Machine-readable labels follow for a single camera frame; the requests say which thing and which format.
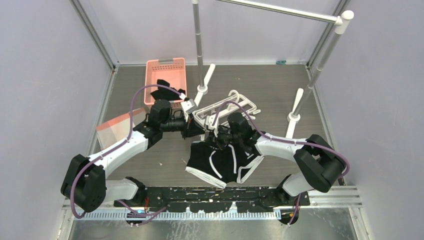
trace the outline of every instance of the white wall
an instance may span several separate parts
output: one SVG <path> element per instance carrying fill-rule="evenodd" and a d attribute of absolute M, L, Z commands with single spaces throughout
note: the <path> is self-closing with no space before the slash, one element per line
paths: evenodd
<path fill-rule="evenodd" d="M 423 239 L 424 3 L 352 0 L 318 80 L 375 239 Z"/>
<path fill-rule="evenodd" d="M 338 0 L 261 0 L 331 15 Z M 196 63 L 191 0 L 84 0 L 103 40 L 121 64 L 184 57 Z M 200 0 L 205 63 L 307 62 L 326 23 L 281 13 Z"/>
<path fill-rule="evenodd" d="M 0 3 L 0 239 L 56 239 L 110 69 L 68 0 Z"/>

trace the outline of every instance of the pink basket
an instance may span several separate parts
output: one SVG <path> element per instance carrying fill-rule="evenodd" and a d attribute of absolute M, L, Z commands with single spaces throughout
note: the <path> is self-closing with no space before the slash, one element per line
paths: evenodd
<path fill-rule="evenodd" d="M 158 79 L 163 79 L 170 84 L 171 88 L 185 90 L 187 96 L 187 79 L 186 79 L 186 60 L 182 57 L 176 57 L 172 63 L 164 63 L 159 60 L 149 60 L 146 64 L 145 84 L 157 84 Z M 156 91 L 157 87 L 149 87 L 144 89 L 144 104 L 149 108 L 155 103 L 155 99 L 150 94 Z M 173 108 L 181 108 L 183 100 L 170 101 Z"/>

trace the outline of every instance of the wooden floor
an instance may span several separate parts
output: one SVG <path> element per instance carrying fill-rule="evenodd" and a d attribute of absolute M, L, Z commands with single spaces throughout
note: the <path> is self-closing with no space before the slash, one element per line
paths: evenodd
<path fill-rule="evenodd" d="M 186 67 L 187 92 L 191 98 L 196 95 L 199 84 L 196 69 L 196 66 Z M 262 131 L 284 137 L 288 126 L 287 114 L 293 106 L 296 91 L 304 88 L 308 81 L 303 65 L 217 65 L 208 86 L 209 92 L 203 97 L 200 107 L 226 98 L 230 90 L 235 89 L 262 110 L 256 115 L 255 121 Z M 104 120 L 127 113 L 133 94 L 144 82 L 145 67 L 120 67 Z M 140 108 L 142 102 L 143 96 L 140 94 L 134 108 Z M 301 120 L 294 132 L 295 138 L 307 138 L 311 134 L 325 137 L 313 96 L 310 96 L 300 115 Z M 124 163 L 109 179 L 120 180 L 131 176 L 146 186 L 209 186 L 184 171 L 190 157 L 192 139 L 183 140 L 179 132 L 165 133 L 160 142 Z M 286 175 L 298 171 L 299 168 L 291 161 L 267 156 L 243 185 L 277 186 Z"/>

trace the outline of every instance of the garment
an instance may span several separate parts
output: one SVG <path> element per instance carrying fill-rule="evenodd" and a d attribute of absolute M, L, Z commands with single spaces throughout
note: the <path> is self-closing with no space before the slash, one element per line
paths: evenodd
<path fill-rule="evenodd" d="M 227 183 L 244 183 L 264 159 L 248 154 L 238 144 L 228 144 L 222 150 L 204 141 L 191 144 L 190 159 L 185 170 L 216 187 L 224 189 Z"/>
<path fill-rule="evenodd" d="M 167 86 L 170 87 L 170 83 L 163 80 L 163 79 L 158 79 L 157 80 L 157 84 L 158 85 L 163 85 L 163 86 Z M 179 93 L 183 93 L 186 94 L 186 91 L 183 89 L 179 89 L 178 90 Z M 156 91 L 152 91 L 150 93 L 150 95 L 155 99 L 155 100 L 168 100 L 168 101 L 173 101 L 173 100 L 180 100 L 180 96 L 178 96 L 178 94 L 176 94 L 175 92 L 169 90 L 169 89 L 165 89 L 163 87 L 158 87 L 158 89 Z"/>

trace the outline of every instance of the basket handle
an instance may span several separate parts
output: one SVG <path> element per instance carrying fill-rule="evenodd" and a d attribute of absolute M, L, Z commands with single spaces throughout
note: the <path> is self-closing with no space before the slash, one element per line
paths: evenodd
<path fill-rule="evenodd" d="M 164 59 L 164 60 L 159 60 L 160 64 L 173 64 L 174 63 L 174 59 Z"/>

